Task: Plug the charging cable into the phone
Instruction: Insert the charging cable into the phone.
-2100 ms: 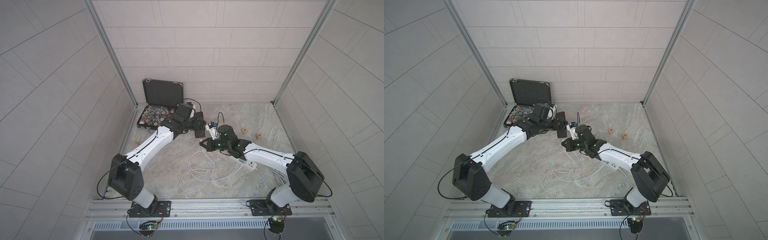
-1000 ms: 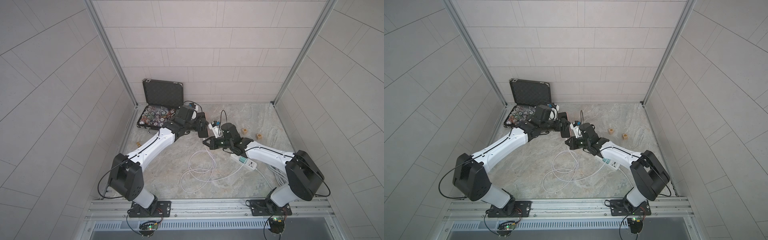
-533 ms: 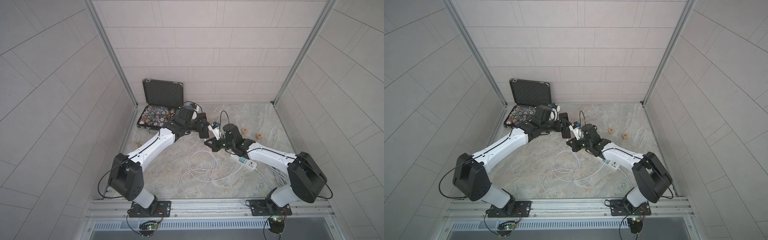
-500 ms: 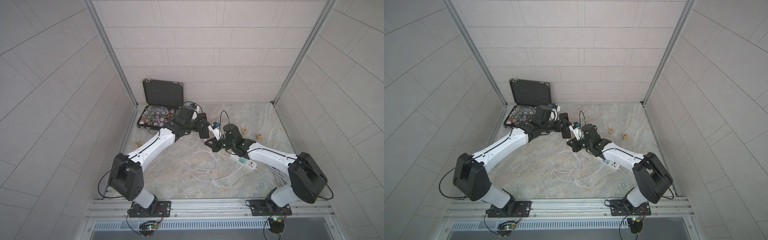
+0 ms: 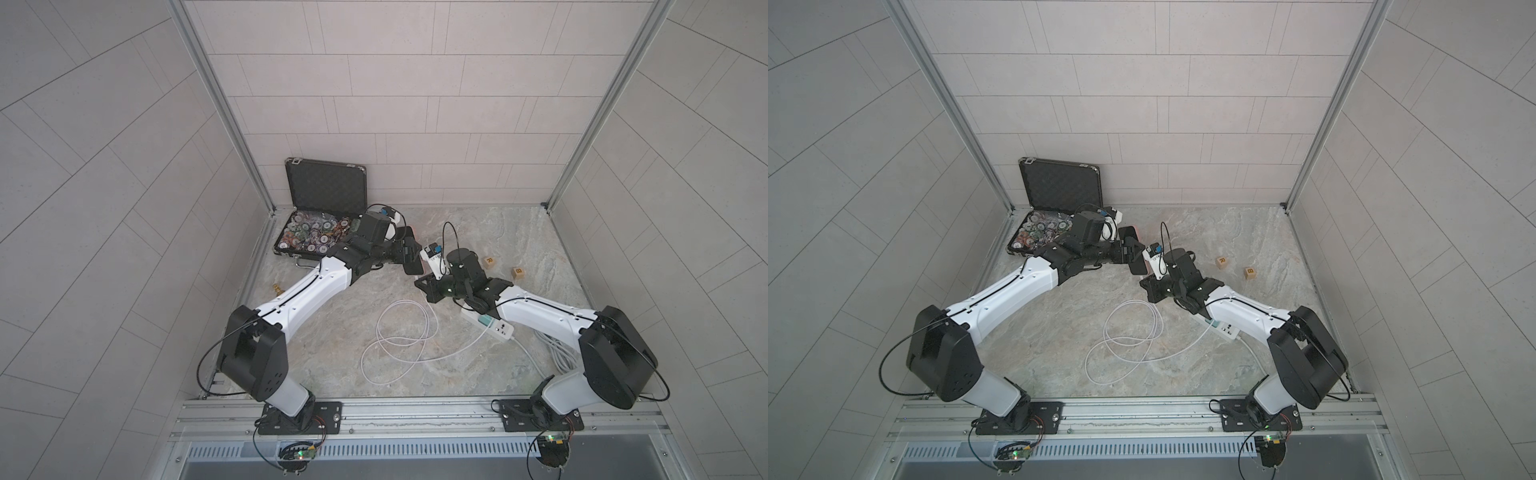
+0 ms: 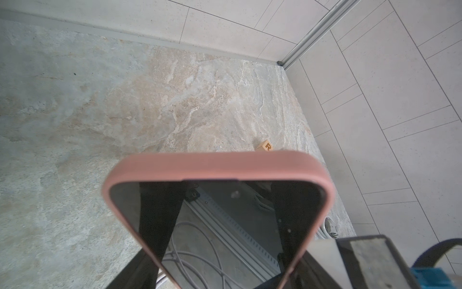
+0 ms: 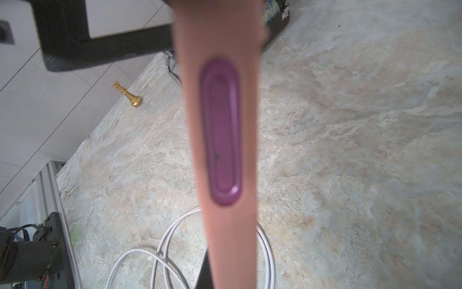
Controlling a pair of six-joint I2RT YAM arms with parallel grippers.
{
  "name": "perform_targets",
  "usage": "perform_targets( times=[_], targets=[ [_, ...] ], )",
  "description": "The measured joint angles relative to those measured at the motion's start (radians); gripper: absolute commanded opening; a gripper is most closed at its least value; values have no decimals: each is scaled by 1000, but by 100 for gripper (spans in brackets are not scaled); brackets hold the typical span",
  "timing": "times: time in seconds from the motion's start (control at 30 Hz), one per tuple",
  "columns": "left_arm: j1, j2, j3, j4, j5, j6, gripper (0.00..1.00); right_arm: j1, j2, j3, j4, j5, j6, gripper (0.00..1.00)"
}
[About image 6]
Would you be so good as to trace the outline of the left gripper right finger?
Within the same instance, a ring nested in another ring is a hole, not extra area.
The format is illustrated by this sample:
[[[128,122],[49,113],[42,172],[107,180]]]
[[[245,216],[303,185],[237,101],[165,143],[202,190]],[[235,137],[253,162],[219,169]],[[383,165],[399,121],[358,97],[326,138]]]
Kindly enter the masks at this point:
[[[341,289],[314,257],[306,251],[294,271],[283,278],[279,274],[265,281],[256,289]]]

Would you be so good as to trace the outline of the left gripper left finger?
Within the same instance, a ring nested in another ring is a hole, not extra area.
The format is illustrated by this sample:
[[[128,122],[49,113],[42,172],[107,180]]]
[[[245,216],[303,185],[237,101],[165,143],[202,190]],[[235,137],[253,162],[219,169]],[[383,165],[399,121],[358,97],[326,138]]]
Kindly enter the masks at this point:
[[[142,249],[106,289],[155,289],[159,268]]]

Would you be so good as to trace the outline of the black phone pink case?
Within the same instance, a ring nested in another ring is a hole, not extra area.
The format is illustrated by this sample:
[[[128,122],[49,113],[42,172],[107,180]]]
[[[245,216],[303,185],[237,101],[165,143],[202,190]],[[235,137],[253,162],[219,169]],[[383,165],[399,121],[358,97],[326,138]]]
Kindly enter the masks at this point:
[[[146,254],[177,287],[197,273],[182,261],[174,233],[193,226],[186,209],[213,232],[260,285],[297,266],[332,207],[324,166],[303,152],[137,154],[107,176],[102,196]]]

